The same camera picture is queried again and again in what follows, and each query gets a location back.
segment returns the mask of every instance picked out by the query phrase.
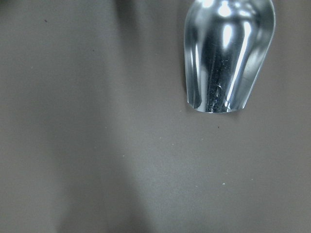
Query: stainless steel scoop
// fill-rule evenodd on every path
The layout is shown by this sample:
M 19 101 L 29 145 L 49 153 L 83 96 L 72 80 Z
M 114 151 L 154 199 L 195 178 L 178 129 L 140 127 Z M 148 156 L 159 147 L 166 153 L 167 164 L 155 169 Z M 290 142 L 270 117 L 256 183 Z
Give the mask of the stainless steel scoop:
M 185 23 L 188 103 L 209 113 L 244 108 L 274 30 L 271 0 L 196 0 Z

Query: gray background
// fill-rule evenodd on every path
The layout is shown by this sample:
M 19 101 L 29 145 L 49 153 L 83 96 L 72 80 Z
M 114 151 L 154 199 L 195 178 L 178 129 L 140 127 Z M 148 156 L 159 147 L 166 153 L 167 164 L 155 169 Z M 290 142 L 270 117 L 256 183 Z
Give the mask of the gray background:
M 311 1 L 274 3 L 246 109 L 209 115 L 190 0 L 1 1 L 0 232 L 311 232 Z

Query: metal scoop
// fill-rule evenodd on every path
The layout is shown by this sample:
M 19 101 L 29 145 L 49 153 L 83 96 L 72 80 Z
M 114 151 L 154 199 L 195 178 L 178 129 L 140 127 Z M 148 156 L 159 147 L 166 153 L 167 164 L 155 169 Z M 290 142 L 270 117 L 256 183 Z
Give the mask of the metal scoop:
M 188 103 L 208 113 L 244 108 L 274 30 L 271 0 L 196 0 L 185 23 Z

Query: reflective metal surface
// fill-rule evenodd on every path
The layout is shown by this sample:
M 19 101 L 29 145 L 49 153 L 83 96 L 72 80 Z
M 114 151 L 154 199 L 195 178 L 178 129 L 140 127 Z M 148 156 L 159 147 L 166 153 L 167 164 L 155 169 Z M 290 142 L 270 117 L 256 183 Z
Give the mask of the reflective metal surface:
M 185 25 L 189 104 L 209 113 L 244 108 L 274 27 L 270 0 L 196 0 Z

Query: gray table surface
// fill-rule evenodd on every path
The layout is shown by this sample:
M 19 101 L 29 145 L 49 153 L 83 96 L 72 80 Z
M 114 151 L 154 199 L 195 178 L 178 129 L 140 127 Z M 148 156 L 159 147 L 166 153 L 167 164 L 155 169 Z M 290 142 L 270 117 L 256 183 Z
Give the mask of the gray table surface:
M 246 109 L 186 103 L 190 0 L 0 3 L 0 232 L 311 232 L 311 1 Z

